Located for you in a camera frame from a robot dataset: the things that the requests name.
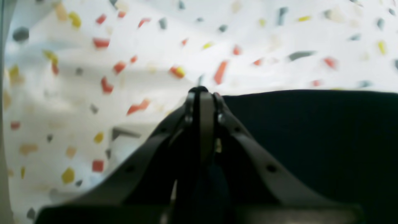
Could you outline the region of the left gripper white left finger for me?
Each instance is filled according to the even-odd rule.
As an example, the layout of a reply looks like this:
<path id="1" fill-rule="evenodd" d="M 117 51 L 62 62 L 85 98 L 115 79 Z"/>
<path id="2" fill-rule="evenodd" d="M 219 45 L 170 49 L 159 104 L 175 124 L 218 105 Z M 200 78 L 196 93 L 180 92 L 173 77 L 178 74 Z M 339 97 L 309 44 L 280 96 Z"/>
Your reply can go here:
<path id="1" fill-rule="evenodd" d="M 36 224 L 160 224 L 172 214 L 170 197 L 190 201 L 203 164 L 203 92 L 190 90 L 145 143 L 101 184 L 56 207 Z"/>

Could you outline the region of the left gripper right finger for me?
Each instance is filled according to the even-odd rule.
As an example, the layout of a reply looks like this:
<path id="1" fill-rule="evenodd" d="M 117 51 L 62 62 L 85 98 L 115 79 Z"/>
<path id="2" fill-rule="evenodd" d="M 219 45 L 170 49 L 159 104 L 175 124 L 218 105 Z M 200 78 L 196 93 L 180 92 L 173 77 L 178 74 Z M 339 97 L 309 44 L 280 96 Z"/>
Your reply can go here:
<path id="1" fill-rule="evenodd" d="M 201 165 L 213 162 L 217 140 L 233 205 L 233 224 L 361 224 L 357 205 L 330 200 L 292 175 L 254 140 L 215 93 L 199 94 L 199 150 Z"/>

